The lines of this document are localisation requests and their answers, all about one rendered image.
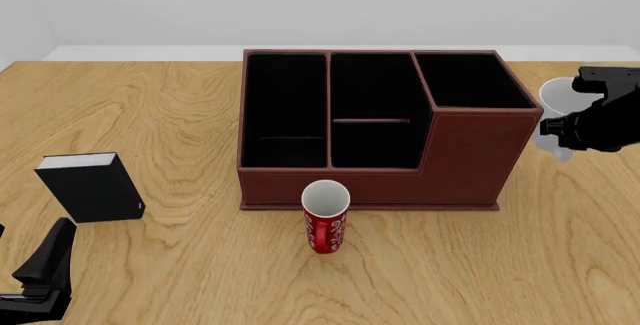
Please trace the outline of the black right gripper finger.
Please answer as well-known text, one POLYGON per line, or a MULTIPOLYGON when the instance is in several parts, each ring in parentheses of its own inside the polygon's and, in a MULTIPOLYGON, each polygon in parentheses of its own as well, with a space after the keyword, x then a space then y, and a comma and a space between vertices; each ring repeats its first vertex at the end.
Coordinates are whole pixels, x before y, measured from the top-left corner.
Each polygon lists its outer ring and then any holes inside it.
POLYGON ((627 95, 640 87, 640 68, 582 66, 572 82, 577 93, 627 95))
POLYGON ((555 135, 560 148, 617 152, 626 146, 626 108, 591 106, 541 121, 541 135, 555 135))

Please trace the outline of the black book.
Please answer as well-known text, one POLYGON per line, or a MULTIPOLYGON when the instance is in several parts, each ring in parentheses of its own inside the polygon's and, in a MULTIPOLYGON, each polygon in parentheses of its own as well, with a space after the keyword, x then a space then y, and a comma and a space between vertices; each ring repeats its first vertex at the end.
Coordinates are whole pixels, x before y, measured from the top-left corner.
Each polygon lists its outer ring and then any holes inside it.
POLYGON ((115 152, 45 156, 34 171, 75 222, 143 217, 144 201, 115 152))

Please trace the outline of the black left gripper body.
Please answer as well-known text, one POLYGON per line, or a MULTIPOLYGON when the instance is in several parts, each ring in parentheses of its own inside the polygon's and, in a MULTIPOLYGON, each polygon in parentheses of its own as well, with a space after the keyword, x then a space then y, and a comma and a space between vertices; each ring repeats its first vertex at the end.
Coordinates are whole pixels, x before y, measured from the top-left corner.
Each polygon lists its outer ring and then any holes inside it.
POLYGON ((60 321, 71 297, 62 291, 45 295, 0 294, 0 322, 60 321))

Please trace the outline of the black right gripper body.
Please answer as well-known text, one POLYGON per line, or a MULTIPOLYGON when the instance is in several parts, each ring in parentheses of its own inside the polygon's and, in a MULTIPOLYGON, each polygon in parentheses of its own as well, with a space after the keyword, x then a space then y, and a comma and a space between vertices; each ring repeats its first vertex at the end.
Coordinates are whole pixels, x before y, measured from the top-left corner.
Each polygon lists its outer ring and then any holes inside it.
POLYGON ((640 143, 640 90, 610 102, 608 141, 610 147, 626 147, 640 143))

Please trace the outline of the red mug with white pattern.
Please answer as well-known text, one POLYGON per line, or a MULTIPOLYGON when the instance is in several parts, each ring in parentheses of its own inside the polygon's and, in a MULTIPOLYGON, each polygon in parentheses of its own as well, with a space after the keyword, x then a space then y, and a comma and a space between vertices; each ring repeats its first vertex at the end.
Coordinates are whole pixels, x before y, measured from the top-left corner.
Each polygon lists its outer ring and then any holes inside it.
POLYGON ((310 183, 301 195, 309 246, 318 254, 336 252, 343 243, 350 193, 334 180, 310 183))

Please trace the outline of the red-brown desk caddy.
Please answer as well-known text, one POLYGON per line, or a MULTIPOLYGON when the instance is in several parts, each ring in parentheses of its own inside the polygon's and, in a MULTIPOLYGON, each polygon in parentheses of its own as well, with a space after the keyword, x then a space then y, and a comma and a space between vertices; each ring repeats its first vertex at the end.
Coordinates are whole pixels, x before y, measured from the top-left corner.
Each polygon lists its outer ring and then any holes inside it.
POLYGON ((241 207, 334 180, 356 210, 494 210, 541 115, 495 51, 251 49, 241 207))

